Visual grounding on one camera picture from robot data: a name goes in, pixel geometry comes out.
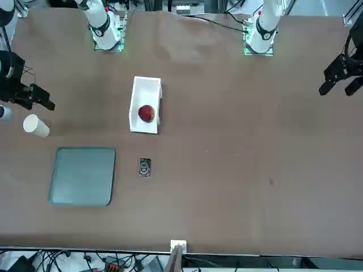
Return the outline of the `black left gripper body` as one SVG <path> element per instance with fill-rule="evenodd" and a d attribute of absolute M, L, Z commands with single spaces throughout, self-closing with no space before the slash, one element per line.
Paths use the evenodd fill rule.
<path fill-rule="evenodd" d="M 337 83 L 353 76 L 362 76 L 362 60 L 340 54 L 325 69 L 324 76 L 326 82 L 330 83 Z"/>

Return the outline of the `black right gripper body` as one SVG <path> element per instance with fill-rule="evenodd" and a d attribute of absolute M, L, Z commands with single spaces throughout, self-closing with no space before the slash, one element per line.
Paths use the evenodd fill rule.
<path fill-rule="evenodd" d="M 21 82 L 25 61 L 16 53 L 1 51 L 1 100 L 11 102 L 15 91 L 29 91 Z"/>

